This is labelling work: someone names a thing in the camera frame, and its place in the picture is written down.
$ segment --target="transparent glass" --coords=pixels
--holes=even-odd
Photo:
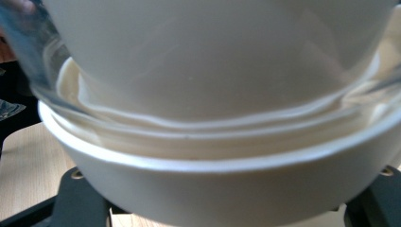
[[[32,0],[30,11],[19,6],[20,2],[24,1],[0,2],[0,27],[28,76],[32,92],[55,110],[82,113],[57,96],[60,68],[70,54],[42,1]]]

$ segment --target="bowl rim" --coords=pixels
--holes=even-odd
[[[102,162],[114,165],[128,166],[150,171],[202,174],[278,169],[288,166],[319,162],[320,160],[328,159],[336,154],[346,152],[348,148],[369,141],[401,123],[401,107],[397,107],[370,127],[309,148],[237,159],[185,160],[147,157],[99,147],[66,131],[54,118],[54,116],[59,117],[59,115],[43,102],[39,102],[38,109],[40,117],[47,129],[60,142],[74,151],[78,151]]]

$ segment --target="white ceramic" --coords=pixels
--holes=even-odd
[[[321,109],[372,75],[396,0],[44,3],[92,114],[177,128]]]
[[[318,215],[353,198],[401,149],[398,104],[371,127],[328,143],[211,161],[101,148],[64,130],[43,103],[40,115],[101,195],[179,226],[275,226]]]

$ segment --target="wooden table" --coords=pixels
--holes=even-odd
[[[7,137],[0,161],[0,220],[55,196],[61,176],[74,166],[43,123]],[[113,227],[165,226],[135,215],[112,220]]]

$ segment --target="black metal support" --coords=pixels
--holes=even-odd
[[[107,227],[111,210],[127,214],[100,196],[74,167],[62,176],[56,197],[3,220],[0,227]]]
[[[387,166],[359,196],[347,202],[346,227],[401,226],[401,172]]]

